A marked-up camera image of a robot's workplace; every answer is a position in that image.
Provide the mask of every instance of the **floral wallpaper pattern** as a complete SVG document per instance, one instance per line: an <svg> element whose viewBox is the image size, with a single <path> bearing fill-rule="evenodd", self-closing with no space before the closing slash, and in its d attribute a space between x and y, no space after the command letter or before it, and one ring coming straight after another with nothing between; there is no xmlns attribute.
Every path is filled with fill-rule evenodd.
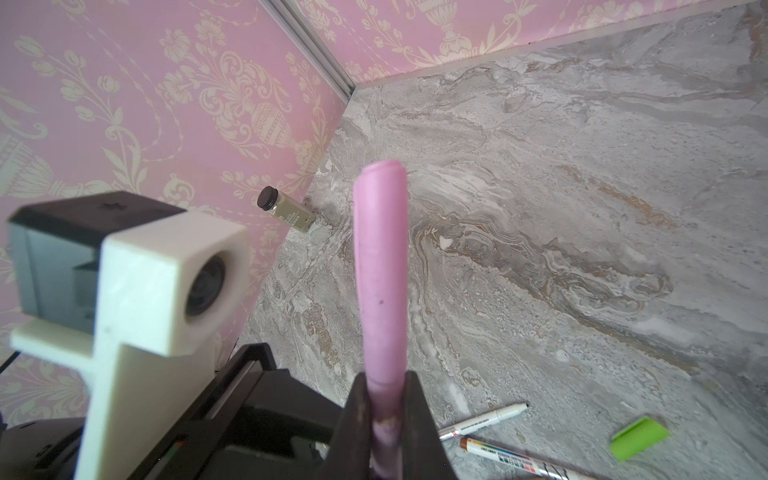
<svg viewBox="0 0 768 480"><path fill-rule="evenodd" d="M11 0L0 18L2 218L128 190L247 225L248 298L217 334L226 361L287 233L256 197L304 196L344 103L258 2ZM0 248L0 362L24 321ZM87 397L76 372L23 354L0 375L9 425L83 415Z"/></svg>
<svg viewBox="0 0 768 480"><path fill-rule="evenodd" d="M295 0L356 84L699 0Z"/></svg>

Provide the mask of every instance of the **marble surface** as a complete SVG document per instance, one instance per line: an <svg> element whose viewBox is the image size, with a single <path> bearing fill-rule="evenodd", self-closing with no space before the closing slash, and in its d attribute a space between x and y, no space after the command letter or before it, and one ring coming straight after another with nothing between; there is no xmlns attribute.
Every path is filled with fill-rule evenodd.
<svg viewBox="0 0 768 480"><path fill-rule="evenodd" d="M764 2L357 91L241 343L342 403L362 369L350 201L409 171L409 367L438 426L600 478L768 478ZM618 463L643 414L671 437ZM460 478L515 478L445 448Z"/></svg>

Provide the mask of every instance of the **green sponge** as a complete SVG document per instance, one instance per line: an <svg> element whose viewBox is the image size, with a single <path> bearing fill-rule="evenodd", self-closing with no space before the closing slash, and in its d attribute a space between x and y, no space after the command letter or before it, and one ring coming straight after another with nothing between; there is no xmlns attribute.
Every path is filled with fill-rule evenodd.
<svg viewBox="0 0 768 480"><path fill-rule="evenodd" d="M642 452L669 436L666 428L650 417L643 417L614 435L611 451L619 462Z"/></svg>

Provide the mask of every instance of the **paint marker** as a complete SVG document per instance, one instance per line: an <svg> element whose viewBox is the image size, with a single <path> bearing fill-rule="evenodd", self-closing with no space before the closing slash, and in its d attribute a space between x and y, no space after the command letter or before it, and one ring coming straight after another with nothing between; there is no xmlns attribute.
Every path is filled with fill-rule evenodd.
<svg viewBox="0 0 768 480"><path fill-rule="evenodd" d="M593 477L587 477L580 473L576 473L573 470L567 468L558 467L542 460L536 460L531 457L527 457L520 453L515 453L507 449L502 449L497 446L489 445L487 443L478 442L477 440L469 439L467 437L462 438L461 447L469 453L480 455L497 462L506 463L513 467L525 470L528 473L541 475L544 478L552 478L552 480L596 480Z"/></svg>
<svg viewBox="0 0 768 480"><path fill-rule="evenodd" d="M362 171L353 189L355 273L372 407L373 469L402 477L399 446L408 352L408 182L397 160Z"/></svg>
<svg viewBox="0 0 768 480"><path fill-rule="evenodd" d="M459 438L464 435L483 429L490 425L496 425L503 422L506 419L510 419L514 416L520 415L528 409L527 403L515 403L503 409L494 410L493 412L485 413L479 417L459 422L456 425L445 427L437 432L441 440L452 439L454 437Z"/></svg>

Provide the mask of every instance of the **white marker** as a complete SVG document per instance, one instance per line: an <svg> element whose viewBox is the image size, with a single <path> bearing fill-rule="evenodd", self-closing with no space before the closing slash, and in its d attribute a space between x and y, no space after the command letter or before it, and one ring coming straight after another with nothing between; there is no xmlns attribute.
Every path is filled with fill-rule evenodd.
<svg viewBox="0 0 768 480"><path fill-rule="evenodd" d="M461 447L469 453L480 455L497 462L506 463L513 467L525 470L528 473L540 475L544 478L551 478L552 480L596 480L593 477L587 477L580 473L576 473L573 470L568 470L551 463L543 462L542 460L536 460L531 457L527 457L520 453L515 453L507 449L501 449L497 446L489 445L487 443L478 442L477 440L468 439L464 437L461 442Z"/></svg>
<svg viewBox="0 0 768 480"><path fill-rule="evenodd" d="M494 410L493 412L488 412L488 413L485 413L484 415L480 415L479 417L465 420L464 422L457 423L456 425L445 427L444 429L437 432L437 435L438 437L440 437L441 440L447 440L453 437L458 438L464 435L469 435L475 430L482 429L489 425L496 425L497 423L503 422L506 419L510 419L514 416L520 415L527 409L528 409L527 403L515 403L514 405L510 405L509 407L504 407L503 409Z"/></svg>

